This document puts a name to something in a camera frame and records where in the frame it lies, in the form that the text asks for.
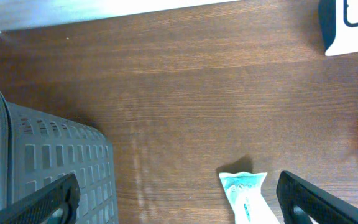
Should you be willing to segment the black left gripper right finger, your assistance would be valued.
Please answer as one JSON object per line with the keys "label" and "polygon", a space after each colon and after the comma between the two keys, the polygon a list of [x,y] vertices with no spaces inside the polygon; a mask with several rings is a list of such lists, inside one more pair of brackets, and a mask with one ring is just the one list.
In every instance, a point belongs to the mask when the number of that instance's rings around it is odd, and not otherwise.
{"label": "black left gripper right finger", "polygon": [[281,172],[276,193],[285,223],[358,224],[358,208],[289,171]]}

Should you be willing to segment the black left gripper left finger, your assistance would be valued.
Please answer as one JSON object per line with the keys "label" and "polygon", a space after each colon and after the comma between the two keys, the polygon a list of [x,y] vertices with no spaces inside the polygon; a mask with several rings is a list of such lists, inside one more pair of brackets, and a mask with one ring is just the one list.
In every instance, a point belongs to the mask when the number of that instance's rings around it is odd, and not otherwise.
{"label": "black left gripper left finger", "polygon": [[80,187],[67,174],[0,211],[0,223],[75,223]]}

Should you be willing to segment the teal tissue packet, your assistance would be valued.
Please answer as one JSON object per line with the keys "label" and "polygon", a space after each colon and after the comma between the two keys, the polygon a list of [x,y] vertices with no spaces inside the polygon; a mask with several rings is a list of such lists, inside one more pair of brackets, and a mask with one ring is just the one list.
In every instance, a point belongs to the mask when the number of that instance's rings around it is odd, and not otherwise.
{"label": "teal tissue packet", "polygon": [[266,172],[219,173],[224,193],[234,213],[235,224],[279,224],[261,193],[266,176]]}

